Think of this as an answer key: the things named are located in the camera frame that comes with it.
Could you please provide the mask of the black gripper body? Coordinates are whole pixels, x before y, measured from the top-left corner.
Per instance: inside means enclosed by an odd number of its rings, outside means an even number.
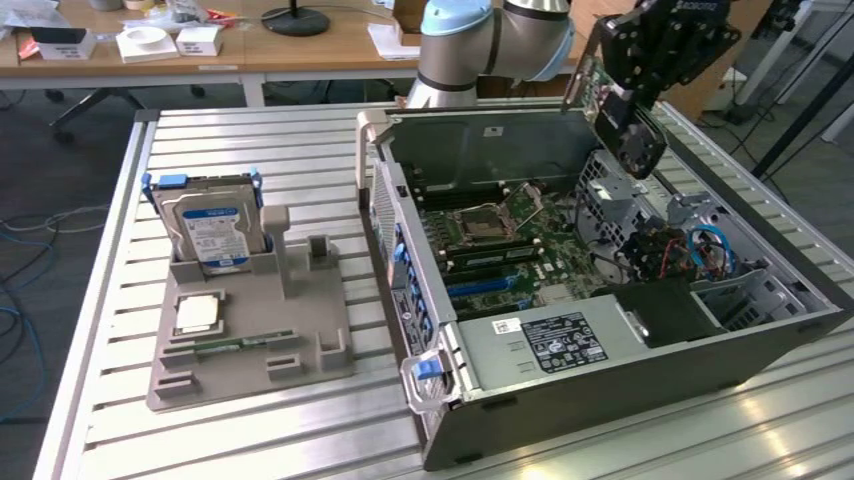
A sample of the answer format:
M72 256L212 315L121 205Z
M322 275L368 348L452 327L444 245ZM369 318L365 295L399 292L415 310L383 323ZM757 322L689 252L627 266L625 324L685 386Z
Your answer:
M665 25L668 21L723 25L731 10L725 0L659 0L639 3L641 25Z

